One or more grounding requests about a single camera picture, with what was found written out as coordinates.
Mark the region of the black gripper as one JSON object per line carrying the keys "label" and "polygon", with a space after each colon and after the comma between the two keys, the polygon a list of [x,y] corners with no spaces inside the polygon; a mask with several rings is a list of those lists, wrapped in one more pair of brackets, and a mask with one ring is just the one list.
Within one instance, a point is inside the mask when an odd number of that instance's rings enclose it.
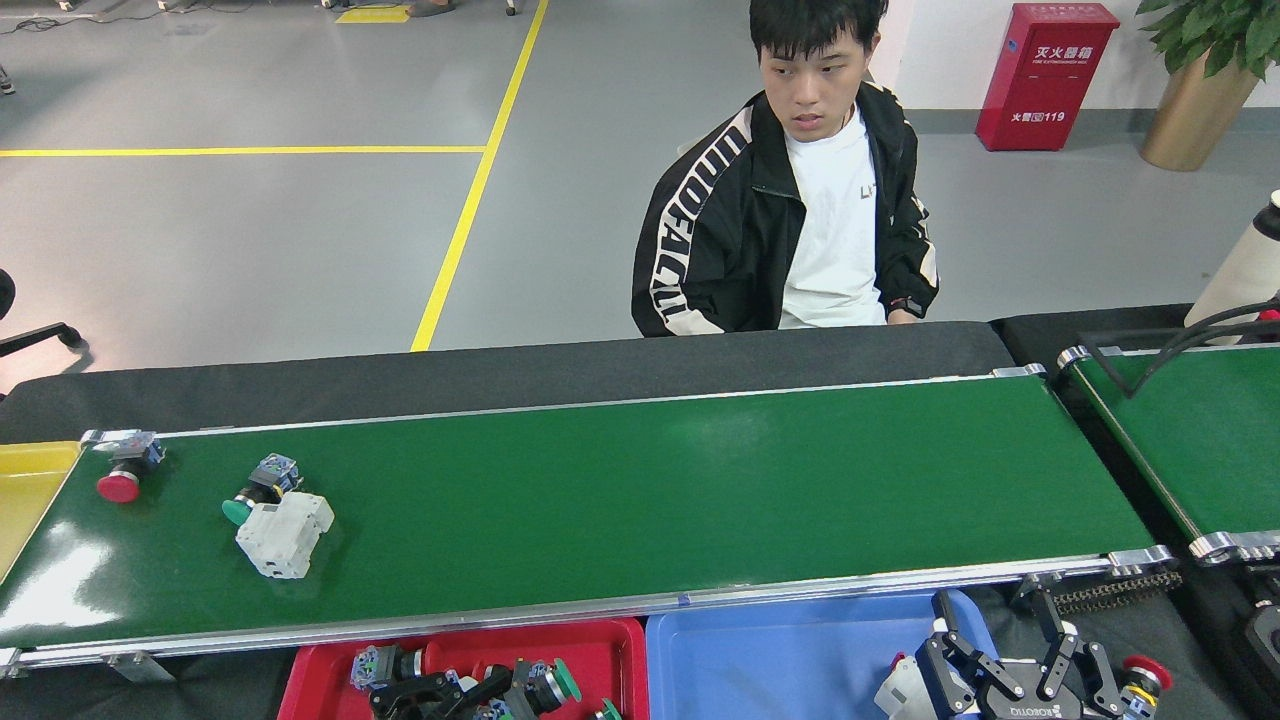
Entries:
{"label": "black gripper", "polygon": [[[948,591],[931,598],[934,630],[915,652],[929,702],[940,717],[977,711],[986,719],[1083,719],[1083,714],[1119,714],[1121,700],[1105,647],[1083,641],[1066,628],[1050,591],[1033,591],[1030,606],[1050,643],[1044,671],[1034,688],[1025,688],[988,653],[957,632]],[[1085,697],[1062,687],[1070,669],[1084,683]]]}

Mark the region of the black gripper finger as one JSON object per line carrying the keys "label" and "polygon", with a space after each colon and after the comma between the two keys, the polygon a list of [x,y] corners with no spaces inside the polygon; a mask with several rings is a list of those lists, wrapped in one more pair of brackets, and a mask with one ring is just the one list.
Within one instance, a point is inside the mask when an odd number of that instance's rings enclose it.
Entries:
{"label": "black gripper finger", "polygon": [[499,685],[492,678],[507,666],[492,665],[485,669],[483,679],[458,676],[458,687],[467,696],[467,708],[461,710],[462,719],[535,719],[531,701],[526,696],[530,683],[530,662],[517,662],[512,678]]}
{"label": "black gripper finger", "polygon": [[444,719],[456,707],[456,684],[434,673],[374,689],[369,697],[374,719]]}

